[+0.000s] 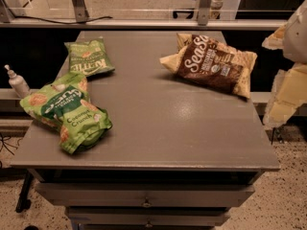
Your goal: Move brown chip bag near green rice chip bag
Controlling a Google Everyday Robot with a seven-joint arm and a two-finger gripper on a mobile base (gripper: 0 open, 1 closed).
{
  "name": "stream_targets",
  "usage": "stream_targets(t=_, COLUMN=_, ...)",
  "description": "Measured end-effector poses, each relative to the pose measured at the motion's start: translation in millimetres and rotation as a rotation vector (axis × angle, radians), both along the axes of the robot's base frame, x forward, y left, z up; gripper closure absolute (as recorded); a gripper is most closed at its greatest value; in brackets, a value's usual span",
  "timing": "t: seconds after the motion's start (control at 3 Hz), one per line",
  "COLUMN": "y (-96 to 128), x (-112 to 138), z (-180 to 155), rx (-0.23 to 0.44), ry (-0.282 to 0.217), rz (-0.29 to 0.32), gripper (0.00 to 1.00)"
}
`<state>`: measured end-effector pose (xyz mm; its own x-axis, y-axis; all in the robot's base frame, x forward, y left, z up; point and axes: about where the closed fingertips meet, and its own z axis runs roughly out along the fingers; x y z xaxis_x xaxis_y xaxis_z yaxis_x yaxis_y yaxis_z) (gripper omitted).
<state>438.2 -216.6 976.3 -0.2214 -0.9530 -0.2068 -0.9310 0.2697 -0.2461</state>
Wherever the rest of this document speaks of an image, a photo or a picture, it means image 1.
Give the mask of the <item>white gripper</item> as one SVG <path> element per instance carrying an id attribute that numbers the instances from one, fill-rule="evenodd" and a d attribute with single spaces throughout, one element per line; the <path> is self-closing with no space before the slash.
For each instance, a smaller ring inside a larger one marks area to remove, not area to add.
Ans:
<path id="1" fill-rule="evenodd" d="M 274 128 L 285 125 L 296 110 L 307 103 L 307 0 L 305 0 L 262 46 L 282 50 L 283 56 L 295 63 L 288 70 L 279 70 L 273 80 L 271 97 L 267 103 L 263 123 Z"/>

